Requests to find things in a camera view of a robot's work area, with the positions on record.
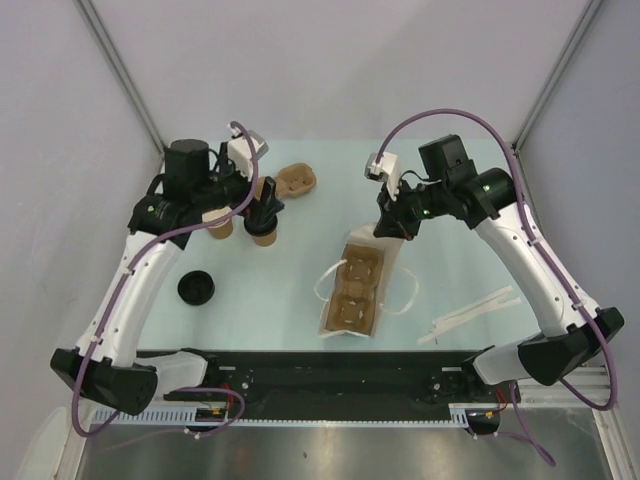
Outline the black plastic cup lid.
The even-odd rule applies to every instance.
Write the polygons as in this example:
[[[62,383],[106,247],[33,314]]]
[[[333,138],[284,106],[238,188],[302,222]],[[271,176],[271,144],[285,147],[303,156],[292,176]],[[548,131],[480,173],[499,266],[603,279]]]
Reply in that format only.
[[[272,234],[278,226],[278,220],[272,218],[269,222],[256,223],[249,218],[245,218],[243,221],[245,231],[252,237],[265,237]]]

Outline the brown paper coffee cup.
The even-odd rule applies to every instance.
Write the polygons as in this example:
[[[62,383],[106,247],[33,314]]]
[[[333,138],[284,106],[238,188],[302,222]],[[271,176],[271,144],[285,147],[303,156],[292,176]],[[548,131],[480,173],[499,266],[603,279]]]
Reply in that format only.
[[[252,235],[251,238],[256,245],[260,247],[268,247],[274,244],[277,240],[277,231],[273,230],[264,235]]]

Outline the stack of paper cups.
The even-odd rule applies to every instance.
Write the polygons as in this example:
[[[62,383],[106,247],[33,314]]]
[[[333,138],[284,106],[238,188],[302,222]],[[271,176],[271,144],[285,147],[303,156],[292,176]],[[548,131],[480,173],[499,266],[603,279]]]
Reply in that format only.
[[[224,207],[216,210],[210,210],[202,214],[204,223],[214,222],[213,226],[206,228],[208,233],[217,240],[228,238],[233,233],[233,222],[229,216],[232,209]]]

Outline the light blue paper bag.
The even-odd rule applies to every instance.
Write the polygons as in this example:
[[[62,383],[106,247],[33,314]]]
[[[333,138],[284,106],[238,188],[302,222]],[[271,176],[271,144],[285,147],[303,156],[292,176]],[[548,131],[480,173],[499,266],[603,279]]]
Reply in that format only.
[[[323,339],[342,335],[371,338],[381,315],[404,315],[417,299],[420,283],[413,272],[405,269],[413,282],[410,297],[398,310],[386,307],[396,260],[405,241],[376,237],[375,227],[374,222],[369,222],[353,228],[340,259],[313,287],[323,302],[319,329]]]

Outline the brown cardboard cup carrier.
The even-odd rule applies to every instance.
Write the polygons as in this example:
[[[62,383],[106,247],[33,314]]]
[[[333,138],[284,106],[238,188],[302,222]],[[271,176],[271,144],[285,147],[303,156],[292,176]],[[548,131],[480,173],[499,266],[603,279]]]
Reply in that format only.
[[[384,265],[381,250],[347,244],[336,269],[325,328],[370,336],[376,315],[376,291]]]

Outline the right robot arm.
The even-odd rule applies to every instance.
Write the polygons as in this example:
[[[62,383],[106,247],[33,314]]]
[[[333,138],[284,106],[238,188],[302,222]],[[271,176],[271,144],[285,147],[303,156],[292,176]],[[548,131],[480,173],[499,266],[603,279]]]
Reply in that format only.
[[[365,175],[383,185],[374,236],[412,240],[424,220],[450,215],[463,221],[503,262],[539,326],[527,339],[469,358],[469,370],[461,376],[463,393],[484,401],[499,383],[526,378],[550,386],[595,357],[600,342],[623,327],[623,316],[586,294],[570,297],[557,278],[566,270],[546,240],[526,235],[523,222],[530,210],[518,206],[511,176],[500,168],[478,172],[457,135],[425,144],[419,154],[428,178],[416,186],[403,180],[396,155],[370,156]]]

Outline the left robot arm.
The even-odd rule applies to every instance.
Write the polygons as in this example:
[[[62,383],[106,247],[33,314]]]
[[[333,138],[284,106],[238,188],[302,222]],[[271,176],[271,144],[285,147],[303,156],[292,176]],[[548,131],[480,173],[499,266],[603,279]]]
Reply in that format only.
[[[205,354],[184,349],[141,359],[143,325],[164,279],[189,242],[190,226],[219,210],[246,215],[254,165],[268,150],[252,133],[237,134],[213,150],[196,139],[164,149],[164,171],[134,206],[118,271],[89,327],[72,349],[54,351],[50,366],[81,397],[130,415],[159,396],[187,388],[197,398],[214,397],[220,374]]]

